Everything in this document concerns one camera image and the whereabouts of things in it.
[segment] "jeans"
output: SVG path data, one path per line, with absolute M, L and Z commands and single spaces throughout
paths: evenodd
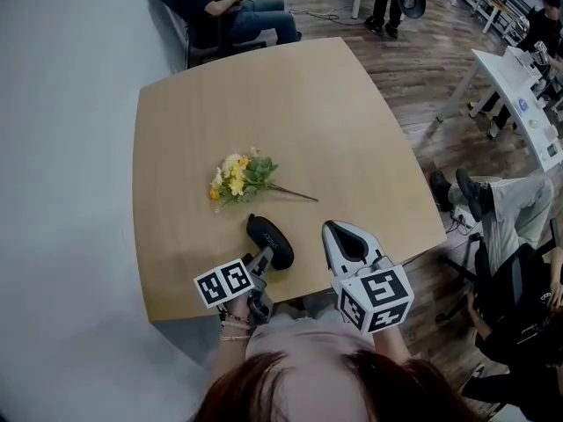
M 241 44 L 255 40 L 262 30 L 271 28 L 278 34 L 278 44 L 299 40 L 296 22 L 283 10 L 283 0 L 245 0 L 240 4 L 229 36 L 231 42 Z
M 374 23 L 377 26 L 383 26 L 385 22 L 385 10 L 387 9 L 388 0 L 376 0 L 373 6 L 373 17 L 375 18 Z M 398 5 L 398 0 L 391 0 L 391 8 L 389 9 L 390 25 L 393 28 L 397 28 L 398 24 L 401 23 L 401 8 Z
M 493 109 L 494 105 L 496 104 L 496 102 L 499 101 L 499 98 L 501 98 L 501 96 L 499 95 L 498 92 L 495 92 L 493 94 L 493 96 L 483 106 L 483 111 L 485 113 L 488 113 L 489 111 L 491 111 Z M 509 117 L 510 117 L 510 111 L 508 110 L 506 105 L 504 105 L 502 107 L 499 115 L 494 118 L 494 121 L 496 122 L 497 127 L 499 129 L 503 129 L 504 126 L 507 124 L 507 120 L 508 120 Z

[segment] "flower stem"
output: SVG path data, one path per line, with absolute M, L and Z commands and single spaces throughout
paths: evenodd
M 290 193 L 292 195 L 297 195 L 298 197 L 303 197 L 304 199 L 319 201 L 318 199 L 315 199 L 314 197 L 309 197 L 308 195 L 304 195 L 302 193 L 294 193 L 293 191 L 290 191 L 289 189 L 286 189 L 285 187 L 274 185 L 272 183 L 268 183 L 267 187 L 270 188 L 270 189 L 274 189 L 275 191 L 280 191 L 281 193 Z

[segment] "gray pants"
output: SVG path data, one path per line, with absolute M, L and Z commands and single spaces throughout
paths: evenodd
M 495 274 L 520 245 L 537 248 L 552 206 L 553 184 L 541 176 L 487 182 L 493 191 L 494 211 L 483 215 L 483 237 Z M 455 206 L 467 206 L 457 183 L 451 186 L 448 200 Z

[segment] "wooden table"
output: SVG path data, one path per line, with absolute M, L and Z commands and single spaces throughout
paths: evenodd
M 251 146 L 280 165 L 275 183 L 320 202 L 267 192 L 215 214 L 215 167 Z M 213 314 L 193 278 L 258 251 L 245 233 L 250 213 L 274 222 L 295 250 L 289 270 L 267 273 L 275 302 L 330 286 L 327 220 L 373 233 L 395 264 L 446 238 L 400 126 L 340 38 L 232 56 L 143 88 L 133 209 L 151 321 Z

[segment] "black pants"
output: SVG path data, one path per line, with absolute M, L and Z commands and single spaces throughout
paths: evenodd
M 376 0 L 373 5 L 373 17 L 377 26 L 383 26 L 385 23 L 385 10 L 387 9 L 388 0 Z M 401 8 L 398 5 L 398 0 L 391 0 L 391 8 L 389 9 L 389 23 L 392 27 L 397 28 L 401 23 Z
M 563 409 L 555 368 L 471 378 L 461 394 L 491 404 L 513 404 L 532 421 L 551 420 L 552 411 Z
M 491 111 L 494 105 L 496 104 L 496 102 L 499 101 L 499 98 L 501 98 L 501 96 L 499 95 L 498 92 L 495 92 L 493 96 L 485 103 L 485 106 L 483 106 L 483 111 L 485 111 L 486 113 Z M 494 121 L 496 122 L 496 125 L 500 129 L 503 129 L 504 126 L 507 124 L 507 120 L 509 117 L 510 117 L 510 111 L 508 110 L 506 105 L 504 105 L 499 115 L 494 118 Z

